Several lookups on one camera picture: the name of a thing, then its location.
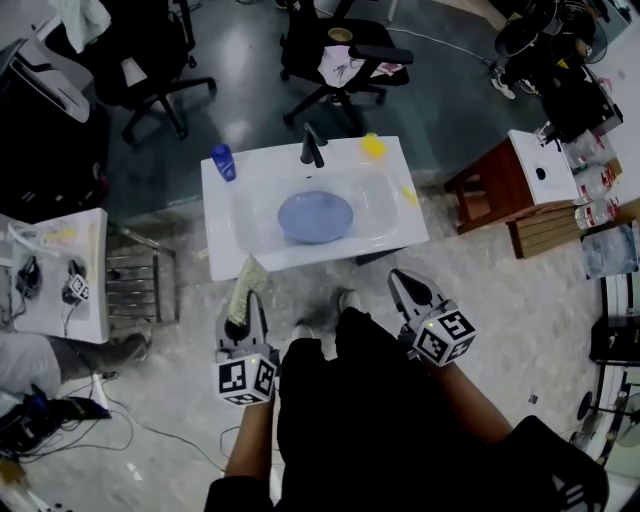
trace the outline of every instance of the blue bowl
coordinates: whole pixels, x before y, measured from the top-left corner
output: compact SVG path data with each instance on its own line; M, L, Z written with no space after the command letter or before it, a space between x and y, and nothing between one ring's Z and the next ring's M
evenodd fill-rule
M301 192L282 203L278 223L286 238L303 244L326 244L345 236L353 223L353 210L335 194Z

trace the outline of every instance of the sink basin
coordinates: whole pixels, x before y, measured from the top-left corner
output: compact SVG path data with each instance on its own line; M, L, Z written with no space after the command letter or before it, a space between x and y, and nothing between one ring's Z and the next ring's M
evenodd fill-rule
M269 271L399 249L429 240L400 142L374 160L360 138L320 148L325 166L300 161L302 144L235 153L237 178L227 183L211 159L203 160L202 188L211 277L237 277L252 254ZM342 238L322 244L287 239L278 211L291 196L322 191L344 199L353 221Z
M292 195L330 192L353 210L347 237L384 237L398 225L398 205L389 177L372 165L344 170L249 183L233 192L233 227L240 248L254 256L304 245L288 240L278 223L278 211Z

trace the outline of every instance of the floor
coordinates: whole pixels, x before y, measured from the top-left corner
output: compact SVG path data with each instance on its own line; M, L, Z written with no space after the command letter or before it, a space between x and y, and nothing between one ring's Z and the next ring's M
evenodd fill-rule
M486 0L446 1L455 7L401 0L391 28L427 34L494 57L497 31L478 15L491 11ZM280 81L278 41L288 29L286 12L275 9L272 0L252 5L203 0L203 5L192 16L198 67L185 69L183 77L211 75L218 84L217 94L210 97L205 86L176 94L189 137L176 140L166 116L157 112L135 130L139 144L134 149L120 137L131 113L111 109L107 162L111 187L105 208L112 218L200 199L200 161L220 142L234 151L300 142L305 120L315 121L327 138L347 136L346 116L331 103L309 109L294 128L282 122L282 114L315 89L295 78ZM337 0L316 1L328 12L336 5ZM384 22L388 7L388 0L360 0L350 15ZM494 19L495 13L487 16ZM396 46L414 52L411 82L391 90L383 107L375 105L372 94L359 94L354 102L369 130L400 137L409 168L421 183L444 181L502 140L509 129L532 131L544 124L539 101L524 94L512 102L505 99L492 88L480 60L414 35L392 32L392 38Z
M393 26L492 56L496 31L473 13L479 0L455 1L461 8L447 5L452 0L400 0ZM335 4L316 2L326 10ZM353 14L382 20L387 9L386 1L362 1ZM209 98L203 88L177 96L190 136L176 141L166 119L156 116L137 130L141 144L134 150L119 138L129 113L116 109L107 170L111 191L106 207L112 218L171 207L138 221L152 236L150 223L162 222L164 235L156 236L178 253L180 323L156 331L148 359L124 368L105 390L140 423L196 443L224 467L220 435L239 424L240 412L214 397L212 333L231 283L213 283L209 277L199 161L220 141L235 151L299 141L299 129L287 129L281 114L310 89L295 80L280 82L277 40L288 22L270 0L250 6L204 0L193 19L200 65L185 76L213 75L217 95ZM387 288L388 272L395 267L421 272L458 300L481 333L460 362L470 378L512 423L536 414L567 437L577 426L577 404L594 388L595 366L587 354L590 328L601 309L597 285L584 278L579 243L518 261L504 226L456 236L455 200L427 186L458 172L508 129L540 126L540 105L524 95L505 100L488 83L486 67L473 57L407 34L393 33L393 38L415 53L412 81L402 91L392 91L384 107L363 98L358 108L370 129L400 137L420 184L431 241L365 267L345 260L274 273L262 293L269 341L286 351L292 326L307 318L326 355L333 356L336 312L331 298L341 287L358 290L374 320L395 334L402 320ZM316 105L297 126L305 119L314 119L329 138L344 136L343 113L332 105ZM82 384L69 383L65 389ZM535 405L529 402L532 394L538 397ZM117 405L114 409L124 412ZM208 485L220 471L190 446L138 425L133 429L126 451L82 448L53 454L28 466L30 482L50 504L76 512L201 510ZM79 432L56 442L61 445ZM129 436L129 425L116 416L98 424L82 442L117 448ZM233 432L224 436L224 452L233 439ZM274 464L281 473L275 451Z
M336 312L331 298L341 287L358 290L374 320L396 334L402 320L387 288L387 274L394 267L421 272L459 301L480 332L460 361L469 377L513 424L536 414L568 438L578 426L580 399L595 389L596 367L588 349L591 325L601 311L597 284L584 278L579 243L519 261L504 226L458 237L455 199L422 188L420 203L431 236L426 244L365 267L343 260L272 274L261 294L269 341L286 351L292 326L308 318L325 354L332 357ZM231 283L209 278L202 252L204 221L193 216L199 208L199 202L189 205L190 220L176 224L173 234L162 239L178 251L180 323L156 331L148 359L123 369L105 390L124 402L138 421L186 437L224 466L220 434L239 424L240 412L214 397L212 333ZM168 219L184 215L183 209L174 208L152 217L162 219L166 228ZM80 385L70 383L66 389ZM529 403L532 394L538 397L535 405ZM117 416L83 441L122 447L129 435L128 425ZM234 435L224 436L226 453ZM275 451L274 463L281 464ZM282 470L281 465L274 468ZM51 502L60 501L76 512L106 512L201 510L208 485L220 472L193 448L136 425L133 442L122 453L91 448L62 452L30 465L28 474L37 492Z

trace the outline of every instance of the white cloth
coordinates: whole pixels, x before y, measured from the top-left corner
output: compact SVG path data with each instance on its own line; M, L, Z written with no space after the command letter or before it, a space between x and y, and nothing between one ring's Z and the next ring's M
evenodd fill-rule
M61 386L58 360L49 340L40 334L0 334L0 391L20 399L38 386L53 399Z
M111 15L99 0L49 0L65 30L73 49L81 53L111 25Z
M354 59L349 55L349 47L345 45L326 46L322 54L322 60L318 71L327 85L331 87L344 87L349 80L355 77L364 64L364 59ZM371 75L372 78L380 75L393 75L402 69L401 64L387 64L382 62Z

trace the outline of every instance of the faucet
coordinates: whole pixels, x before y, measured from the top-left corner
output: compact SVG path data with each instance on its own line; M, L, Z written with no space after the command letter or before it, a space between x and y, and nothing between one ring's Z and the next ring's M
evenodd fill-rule
M304 139L302 140L302 155L300 155L302 163L310 164L315 162L318 169L324 167L324 160L318 146L326 146L327 144L327 139L318 135L317 130L311 123L304 123Z

